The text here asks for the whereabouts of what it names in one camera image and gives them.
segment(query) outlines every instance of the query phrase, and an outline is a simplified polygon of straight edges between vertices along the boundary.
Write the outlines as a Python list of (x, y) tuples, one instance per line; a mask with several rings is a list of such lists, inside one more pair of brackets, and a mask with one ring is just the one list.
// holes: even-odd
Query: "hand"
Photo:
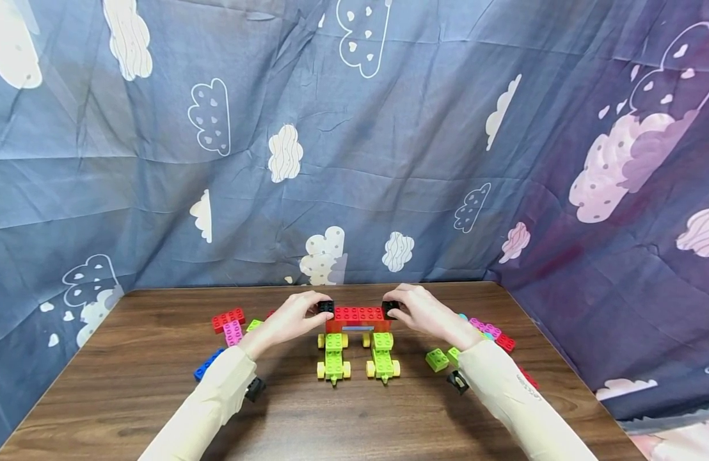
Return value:
[(331, 301), (331, 298), (316, 291), (288, 296), (275, 314), (268, 317), (261, 326), (244, 335), (239, 341), (239, 347), (250, 356), (250, 359), (257, 360), (270, 346), (298, 338), (323, 325), (326, 320), (332, 319), (334, 314), (320, 312), (315, 316), (306, 317), (319, 301)]
[(383, 301), (401, 303), (400, 309), (391, 309), (388, 315), (412, 330), (436, 336), (457, 349), (470, 349), (484, 339), (469, 321), (455, 314), (422, 286), (401, 283), (395, 290), (385, 293)]

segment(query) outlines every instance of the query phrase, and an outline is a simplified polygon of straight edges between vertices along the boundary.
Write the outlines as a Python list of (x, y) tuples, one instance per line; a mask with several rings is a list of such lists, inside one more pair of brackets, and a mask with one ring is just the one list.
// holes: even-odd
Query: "wooden table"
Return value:
[[(339, 305), (379, 305), (390, 286), (320, 287)], [(644, 460), (503, 288), (491, 282), (434, 283), (455, 311), (499, 326), (511, 354), (600, 460)], [(193, 391), (194, 370), (223, 346), (213, 315), (241, 306), (264, 319), (302, 287), (135, 291), (121, 300), (0, 451), (0, 461), (136, 460)], [(433, 373), (424, 355), (448, 348), (394, 321), (402, 377), (387, 387), (365, 377), (369, 350), (350, 334), (353, 377), (316, 380), (316, 333), (268, 351), (257, 374), (267, 389), (232, 417), (204, 460), (525, 460), (477, 401)]]

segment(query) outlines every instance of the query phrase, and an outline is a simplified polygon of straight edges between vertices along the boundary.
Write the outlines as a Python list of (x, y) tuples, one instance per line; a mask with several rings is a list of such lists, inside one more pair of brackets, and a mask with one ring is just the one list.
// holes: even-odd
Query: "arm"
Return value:
[(567, 422), (525, 381), (513, 359), (431, 293), (421, 286), (402, 284), (383, 299), (402, 305), (389, 315), (463, 351), (459, 365), (470, 388), (530, 460), (597, 461)]
[(255, 360), (270, 346), (284, 343), (324, 324), (333, 314), (306, 318), (319, 301), (330, 297), (308, 291), (291, 295), (261, 326), (214, 360), (196, 389), (180, 405), (138, 461), (198, 461), (219, 428), (242, 408), (254, 379)]

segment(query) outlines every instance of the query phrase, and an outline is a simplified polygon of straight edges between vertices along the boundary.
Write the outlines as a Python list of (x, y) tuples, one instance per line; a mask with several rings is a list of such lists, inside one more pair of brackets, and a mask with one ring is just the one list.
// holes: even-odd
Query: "fabric backdrop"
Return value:
[(133, 289), (437, 280), (709, 414), (709, 0), (0, 0), (0, 445)]

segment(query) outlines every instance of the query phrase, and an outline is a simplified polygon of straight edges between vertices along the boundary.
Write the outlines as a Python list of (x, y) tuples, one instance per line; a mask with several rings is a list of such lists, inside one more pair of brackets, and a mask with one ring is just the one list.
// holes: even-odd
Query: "sleeve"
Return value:
[(200, 460), (219, 428), (242, 408), (256, 367), (238, 346), (221, 353), (138, 461)]
[(479, 341), (459, 355), (459, 365), (467, 384), (508, 428), (529, 460), (597, 461), (499, 345)]

